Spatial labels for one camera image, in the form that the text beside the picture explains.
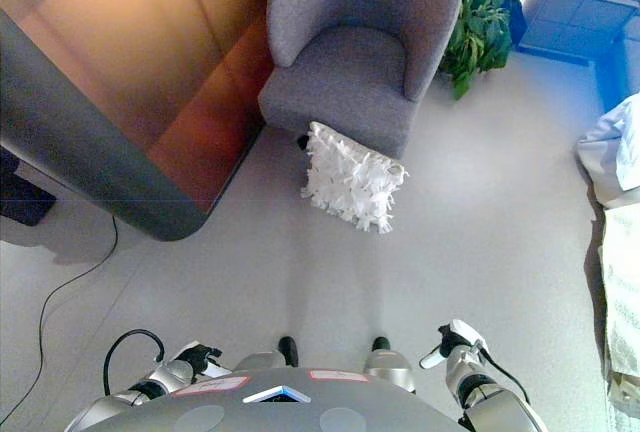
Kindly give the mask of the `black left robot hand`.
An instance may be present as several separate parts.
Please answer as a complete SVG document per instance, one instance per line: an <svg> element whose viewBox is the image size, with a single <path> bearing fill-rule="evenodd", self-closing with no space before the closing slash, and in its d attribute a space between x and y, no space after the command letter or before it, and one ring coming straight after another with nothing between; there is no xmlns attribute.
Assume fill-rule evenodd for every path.
<svg viewBox="0 0 640 432"><path fill-rule="evenodd" d="M174 359L186 362L191 366L192 383L194 383L198 375L207 375L207 371L213 371L212 366L219 365L216 359L221 355L222 351L218 348L194 342L183 348Z"/></svg>

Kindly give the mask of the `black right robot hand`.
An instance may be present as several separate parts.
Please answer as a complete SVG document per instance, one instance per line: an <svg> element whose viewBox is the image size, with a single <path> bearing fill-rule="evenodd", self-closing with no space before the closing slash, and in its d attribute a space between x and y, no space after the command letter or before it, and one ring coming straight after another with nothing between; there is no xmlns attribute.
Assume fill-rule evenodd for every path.
<svg viewBox="0 0 640 432"><path fill-rule="evenodd" d="M460 345L488 350L484 337L468 323L461 319L453 319L438 328L441 342L431 352L419 360L422 369L430 369L449 357L452 350Z"/></svg>

